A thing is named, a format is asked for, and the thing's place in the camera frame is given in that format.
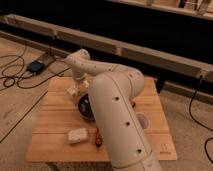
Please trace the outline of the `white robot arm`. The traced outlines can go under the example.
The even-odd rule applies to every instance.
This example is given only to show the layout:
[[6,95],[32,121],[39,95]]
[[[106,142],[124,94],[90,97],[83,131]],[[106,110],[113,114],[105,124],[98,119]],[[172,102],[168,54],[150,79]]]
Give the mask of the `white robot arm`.
[[65,58],[73,79],[92,76],[88,98],[114,171],[163,171],[134,112],[131,100],[144,88],[136,68],[90,59],[85,49]]

